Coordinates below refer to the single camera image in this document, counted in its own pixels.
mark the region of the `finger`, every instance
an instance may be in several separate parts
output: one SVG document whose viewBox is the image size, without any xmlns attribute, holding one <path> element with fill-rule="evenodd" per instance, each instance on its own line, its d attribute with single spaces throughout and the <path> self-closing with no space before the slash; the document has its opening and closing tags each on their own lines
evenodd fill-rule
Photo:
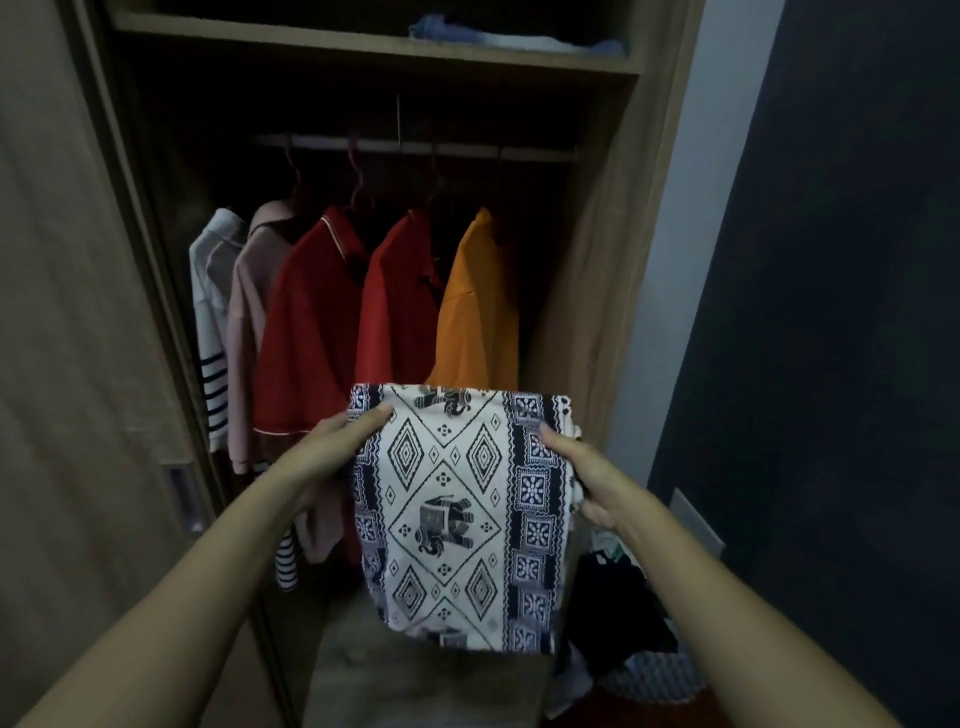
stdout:
<svg viewBox="0 0 960 728">
<path fill-rule="evenodd" d="M 555 432 L 547 423 L 540 423 L 540 438 L 548 448 L 558 452 L 574 465 L 588 452 L 587 446 L 582 442 Z"/>
<path fill-rule="evenodd" d="M 356 450 L 363 445 L 368 437 L 373 435 L 390 420 L 390 415 L 393 411 L 393 404 L 388 401 L 383 401 L 344 427 L 341 432 L 350 449 Z"/>
<path fill-rule="evenodd" d="M 339 412 L 333 417 L 328 417 L 325 420 L 320 420 L 317 423 L 317 426 L 313 428 L 313 434 L 328 435 L 331 432 L 336 432 L 338 429 L 343 429 L 346 424 L 347 424 L 347 413 Z"/>
</svg>

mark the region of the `wardrobe door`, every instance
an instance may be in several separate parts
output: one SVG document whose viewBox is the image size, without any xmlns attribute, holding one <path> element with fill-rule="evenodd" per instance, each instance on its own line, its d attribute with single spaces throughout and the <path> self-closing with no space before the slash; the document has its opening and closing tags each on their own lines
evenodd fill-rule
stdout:
<svg viewBox="0 0 960 728">
<path fill-rule="evenodd" d="M 189 547 L 163 466 L 204 491 L 72 39 L 0 3 L 0 725 Z M 204 724 L 280 724 L 249 626 L 224 675 Z"/>
</svg>

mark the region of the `hand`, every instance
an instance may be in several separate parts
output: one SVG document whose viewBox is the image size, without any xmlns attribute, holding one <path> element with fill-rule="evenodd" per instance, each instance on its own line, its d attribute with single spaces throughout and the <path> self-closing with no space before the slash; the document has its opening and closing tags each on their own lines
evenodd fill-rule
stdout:
<svg viewBox="0 0 960 728">
<path fill-rule="evenodd" d="M 540 425 L 540 438 L 548 448 L 573 463 L 577 477 L 587 489 L 583 514 L 597 525 L 617 531 L 626 504 L 639 486 L 593 445 L 557 434 L 546 424 Z"/>
<path fill-rule="evenodd" d="M 322 420 L 287 450 L 270 472 L 278 471 L 277 474 L 302 485 L 326 482 L 356 454 L 367 438 L 390 420 L 393 411 L 392 404 L 382 402 L 349 425 L 346 412 Z"/>
</svg>

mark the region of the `white and black patterned cloth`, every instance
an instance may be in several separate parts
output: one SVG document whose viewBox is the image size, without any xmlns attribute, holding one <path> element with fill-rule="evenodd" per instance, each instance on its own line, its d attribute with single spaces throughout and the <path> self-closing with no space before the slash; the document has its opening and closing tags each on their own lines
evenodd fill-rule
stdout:
<svg viewBox="0 0 960 728">
<path fill-rule="evenodd" d="M 387 425 L 353 465 L 363 570 L 381 618 L 441 646 L 552 653 L 573 467 L 540 423 L 577 436 L 566 397 L 358 384 L 349 415 Z"/>
</svg>

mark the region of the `dark wall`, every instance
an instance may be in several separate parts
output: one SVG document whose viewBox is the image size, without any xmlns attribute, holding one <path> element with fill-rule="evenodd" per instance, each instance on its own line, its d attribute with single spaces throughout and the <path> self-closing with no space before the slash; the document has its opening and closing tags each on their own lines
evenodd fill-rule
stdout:
<svg viewBox="0 0 960 728">
<path fill-rule="evenodd" d="M 960 9 L 787 0 L 650 487 L 960 725 Z"/>
</svg>

